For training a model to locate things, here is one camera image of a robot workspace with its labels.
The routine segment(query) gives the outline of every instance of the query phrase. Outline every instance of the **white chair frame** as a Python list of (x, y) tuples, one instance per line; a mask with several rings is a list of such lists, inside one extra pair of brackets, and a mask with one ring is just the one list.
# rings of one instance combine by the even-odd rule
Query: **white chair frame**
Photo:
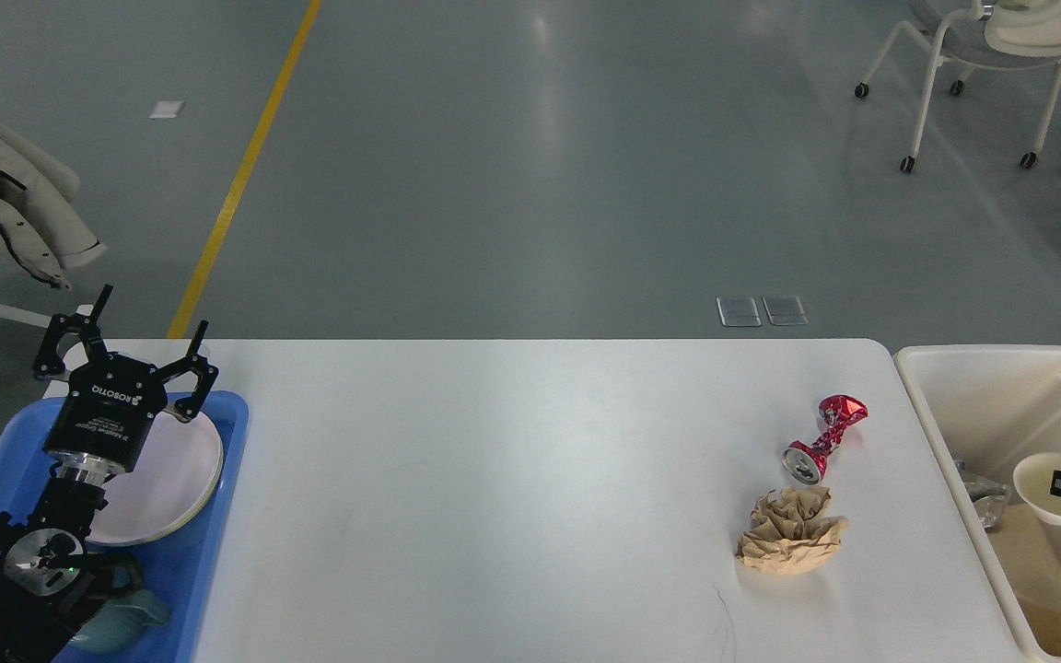
[[(929, 53), (929, 58), (927, 58), (927, 70), (925, 72), (925, 78), (923, 80), (923, 95), (921, 101), (919, 101), (919, 110), (917, 114), (917, 121), (915, 121), (915, 134), (911, 139), (911, 151), (908, 156), (904, 157), (902, 162), (900, 162), (900, 170), (902, 172), (911, 172), (915, 169), (915, 162), (919, 156), (919, 144), (923, 142), (923, 126), (925, 125), (927, 119), (927, 106), (932, 102), (932, 87), (935, 85), (936, 71), (939, 70), (947, 62), (956, 62), (964, 65), (960, 70), (960, 75), (957, 76), (953, 86), (949, 88), (949, 92), (954, 95), (960, 95), (960, 91), (963, 91), (964, 81), (969, 80), (970, 75), (973, 75), (973, 70), (978, 70), (978, 68), (984, 68), (984, 70), (995, 70), (995, 71), (1026, 71), (1032, 70), (1032, 68), (1046, 67), (1051, 64), (1048, 62), (1037, 63), (1031, 67), (993, 67), (984, 64), (974, 64), (966, 62), (964, 59), (957, 58), (957, 56), (952, 54), (943, 54), (944, 35), (947, 34), (947, 30), (952, 29), (952, 25), (957, 21), (986, 21), (995, 12), (996, 0), (970, 0), (968, 8), (956, 10), (955, 12), (947, 13), (943, 16), (942, 20), (939, 22), (939, 28), (936, 33), (927, 38), (924, 34), (919, 32), (919, 29), (911, 21), (900, 21), (895, 25), (895, 29), (891, 30), (890, 35), (887, 37), (887, 41), (883, 43), (882, 50), (875, 57), (875, 63), (873, 63), (868, 70), (867, 74), (862, 77), (860, 83), (854, 88), (855, 97), (859, 100), (866, 98), (870, 93), (870, 81), (875, 76), (875, 72), (882, 66), (883, 60), (887, 58), (887, 54), (891, 50), (891, 47), (895, 45), (898, 37), (901, 34), (906, 34), (911, 40), (921, 47), (923, 51)], [(1036, 24), (1044, 20), (1048, 20), (1053, 14), (1061, 12), (1061, 0), (1057, 0), (1050, 5), (1050, 7), (1045, 8), (1040, 12), (1032, 12), (1029, 14), (1020, 14), (1019, 12), (1008, 12), (1003, 16), (1009, 24), (1024, 25), (1024, 24)], [(1014, 18), (1013, 16), (1021, 16), (1023, 18)], [(1043, 146), (1045, 143), (1045, 135), (1047, 135), (1047, 129), (1050, 126), (1050, 118), (1054, 116), (1054, 106), (1056, 106), (1056, 101), (1058, 101), (1058, 89), (1061, 88), (1061, 46), (1058, 47), (1031, 47), (1031, 49), (1021, 49), (1015, 50), (1014, 55), (1023, 56), (1036, 56), (1036, 58), (1049, 58), (1050, 56), (1057, 56), (1056, 62), (1056, 74), (1054, 74), (1054, 81), (1050, 84), (1050, 91), (1047, 93), (1047, 101), (1045, 102), (1045, 108), (1043, 110), (1043, 118), (1039, 123), (1039, 129), (1037, 130), (1034, 142), (1031, 145), (1029, 152), (1023, 156), (1020, 165), (1022, 168), (1031, 168), (1037, 161), (1037, 156), (1043, 152)]]

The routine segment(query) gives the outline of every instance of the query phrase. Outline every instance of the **crumpled brown paper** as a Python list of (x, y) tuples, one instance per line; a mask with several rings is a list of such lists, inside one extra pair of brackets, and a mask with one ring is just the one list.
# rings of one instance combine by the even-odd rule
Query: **crumpled brown paper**
[(736, 559), (764, 574), (796, 576), (829, 562), (841, 546), (842, 517), (822, 518), (829, 507), (829, 488), (784, 488), (776, 500), (768, 491), (755, 500), (753, 528), (740, 537)]

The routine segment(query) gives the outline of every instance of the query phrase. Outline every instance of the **chair leg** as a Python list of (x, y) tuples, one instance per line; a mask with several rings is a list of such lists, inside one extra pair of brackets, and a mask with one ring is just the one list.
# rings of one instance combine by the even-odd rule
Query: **chair leg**
[(898, 35), (905, 30), (915, 30), (915, 25), (910, 21), (900, 21), (893, 27), (891, 33), (887, 35), (887, 41), (883, 42), (882, 50), (879, 51), (879, 55), (875, 57), (875, 63), (870, 65), (867, 75), (862, 77), (863, 84), (868, 85), (870, 84), (870, 80), (875, 78), (875, 72), (879, 71), (879, 67), (883, 67), (883, 60), (887, 59), (887, 53), (890, 53), (891, 47), (895, 45)]
[(939, 56), (939, 48), (942, 38), (935, 38), (932, 42), (932, 56), (927, 58), (927, 72), (923, 76), (923, 93), (919, 98), (919, 115), (915, 119), (915, 137), (911, 139), (911, 152), (900, 162), (902, 172), (911, 172), (915, 168), (915, 159), (919, 156), (919, 143), (923, 142), (923, 124), (927, 119), (927, 105), (932, 102), (932, 87), (936, 84), (936, 70), (943, 65), (943, 59)]
[(964, 84), (970, 78), (973, 78), (973, 70), (975, 68), (973, 65), (964, 65), (964, 68), (960, 70), (960, 74), (956, 76), (956, 81), (953, 81), (952, 86), (947, 88), (947, 93), (952, 94), (952, 97), (960, 97), (960, 92), (964, 92)]
[(1054, 104), (1058, 101), (1059, 88), (1061, 88), (1061, 58), (1058, 59), (1056, 70), (1054, 70), (1054, 81), (1050, 83), (1050, 92), (1047, 95), (1047, 105), (1045, 105), (1043, 110), (1043, 120), (1040, 122), (1039, 132), (1034, 137), (1034, 149), (1031, 149), (1026, 156), (1023, 156), (1023, 161), (1021, 162), (1023, 168), (1032, 167), (1039, 158), (1039, 155), (1043, 154), (1045, 134), (1047, 134), (1047, 129), (1050, 126), (1050, 118), (1054, 116)]

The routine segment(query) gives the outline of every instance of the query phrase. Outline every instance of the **yellow floor line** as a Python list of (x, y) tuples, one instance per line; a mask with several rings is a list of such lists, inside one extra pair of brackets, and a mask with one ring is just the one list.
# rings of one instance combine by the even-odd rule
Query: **yellow floor line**
[(290, 54), (285, 55), (285, 63), (281, 65), (281, 72), (277, 75), (277, 83), (273, 86), (273, 92), (268, 94), (268, 101), (264, 102), (264, 109), (261, 110), (261, 119), (256, 123), (256, 130), (253, 132), (253, 139), (248, 140), (248, 147), (244, 151), (244, 158), (241, 159), (240, 170), (237, 170), (232, 179), (231, 188), (227, 189), (227, 197), (224, 198), (223, 207), (220, 207), (220, 215), (215, 217), (214, 227), (207, 238), (207, 244), (203, 247), (203, 254), (198, 257), (198, 263), (194, 265), (194, 273), (191, 274), (191, 281), (186, 284), (186, 291), (178, 303), (178, 310), (174, 311), (174, 318), (170, 324), (170, 329), (166, 331), (168, 338), (181, 338), (186, 335), (186, 327), (191, 322), (194, 315), (194, 307), (198, 304), (203, 295), (203, 286), (207, 285), (207, 277), (211, 275), (211, 266), (215, 263), (215, 257), (220, 255), (220, 247), (224, 243), (224, 235), (227, 235), (227, 228), (231, 226), (232, 217), (236, 215), (236, 207), (240, 206), (240, 199), (244, 196), (244, 188), (248, 185), (248, 177), (253, 176), (253, 169), (256, 168), (256, 159), (261, 155), (261, 146), (268, 130), (273, 127), (273, 119), (277, 115), (278, 106), (281, 106), (281, 99), (285, 95), (285, 88), (290, 87), (290, 78), (294, 75), (294, 66), (297, 58), (302, 54), (306, 46), (306, 38), (309, 37), (309, 30), (313, 25), (313, 18), (317, 16), (317, 10), (321, 0), (311, 0), (302, 24), (298, 27), (297, 34), (294, 35), (294, 43), (290, 47)]

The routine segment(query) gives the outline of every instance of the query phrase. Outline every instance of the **crushed soda can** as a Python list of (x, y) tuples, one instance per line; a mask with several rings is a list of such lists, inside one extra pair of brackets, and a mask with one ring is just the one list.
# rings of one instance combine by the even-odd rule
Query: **crushed soda can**
[(973, 474), (964, 467), (964, 461), (955, 460), (956, 470), (960, 472), (960, 483), (964, 484), (969, 500), (973, 501), (973, 509), (976, 511), (980, 527), (989, 529), (995, 527), (1002, 517), (1006, 514), (1006, 506), (1014, 495), (1014, 490), (1009, 484), (998, 484), (992, 478), (985, 478), (980, 474)]
[(817, 437), (813, 444), (797, 440), (784, 450), (782, 460), (788, 474), (801, 484), (810, 486), (819, 484), (825, 477), (825, 458), (841, 444), (841, 433), (867, 418), (867, 406), (854, 396), (834, 395), (822, 400), (818, 406), (821, 419), (829, 429)]

